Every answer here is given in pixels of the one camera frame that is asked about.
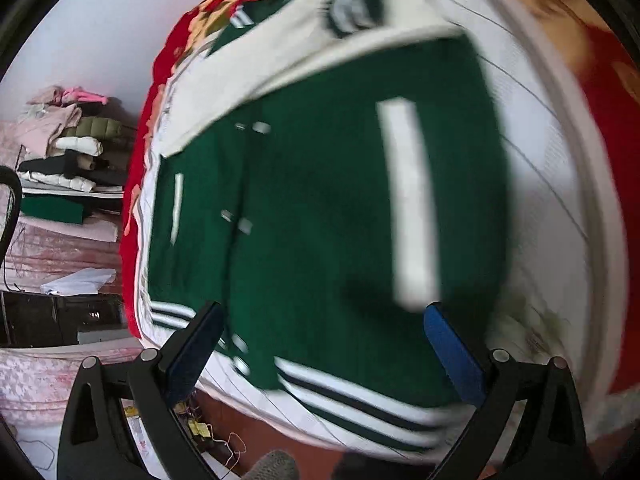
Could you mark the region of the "green white varsity jacket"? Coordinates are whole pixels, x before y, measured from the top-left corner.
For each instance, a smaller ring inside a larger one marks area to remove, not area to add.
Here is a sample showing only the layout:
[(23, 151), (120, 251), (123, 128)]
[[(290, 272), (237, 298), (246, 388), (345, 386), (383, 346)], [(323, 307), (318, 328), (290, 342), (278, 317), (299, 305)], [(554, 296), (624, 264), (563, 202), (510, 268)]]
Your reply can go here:
[(430, 0), (258, 0), (172, 81), (151, 145), (142, 316), (220, 304), (215, 384), (335, 445), (412, 460), (465, 410), (429, 304), (485, 336), (509, 176), (466, 33)]

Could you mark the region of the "pile of folded clothes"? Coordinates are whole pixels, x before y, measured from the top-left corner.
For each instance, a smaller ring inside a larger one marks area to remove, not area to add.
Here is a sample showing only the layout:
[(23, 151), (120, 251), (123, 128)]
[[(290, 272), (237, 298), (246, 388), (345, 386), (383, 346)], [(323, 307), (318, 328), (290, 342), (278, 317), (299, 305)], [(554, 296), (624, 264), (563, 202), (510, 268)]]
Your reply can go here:
[(114, 242), (134, 135), (107, 115), (110, 99), (57, 84), (31, 96), (9, 133), (21, 151), (22, 221), (36, 229)]

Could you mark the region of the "pink patterned cloth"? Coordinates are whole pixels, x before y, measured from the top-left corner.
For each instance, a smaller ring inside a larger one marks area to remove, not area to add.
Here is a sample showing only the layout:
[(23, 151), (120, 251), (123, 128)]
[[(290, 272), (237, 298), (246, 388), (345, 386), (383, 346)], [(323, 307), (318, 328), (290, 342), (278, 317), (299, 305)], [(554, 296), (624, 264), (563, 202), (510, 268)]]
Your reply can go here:
[[(116, 243), (84, 240), (38, 229), (24, 220), (1, 266), (4, 292), (39, 292), (40, 286), (86, 269), (116, 272), (104, 292), (122, 292)], [(94, 344), (45, 344), (1, 351), (1, 415), (13, 426), (42, 427), (62, 422), (70, 389), (83, 358), (103, 363), (130, 361), (141, 349), (133, 336)]]

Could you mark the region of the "white paper sheet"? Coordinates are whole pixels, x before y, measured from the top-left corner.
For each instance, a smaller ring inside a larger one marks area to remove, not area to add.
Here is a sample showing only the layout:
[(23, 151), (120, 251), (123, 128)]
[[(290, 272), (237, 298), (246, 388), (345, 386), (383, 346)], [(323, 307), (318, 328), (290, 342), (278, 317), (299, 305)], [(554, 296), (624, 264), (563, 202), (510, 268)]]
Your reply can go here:
[(115, 269), (87, 268), (42, 284), (40, 292), (61, 297), (96, 295), (103, 286), (113, 283), (115, 278)]

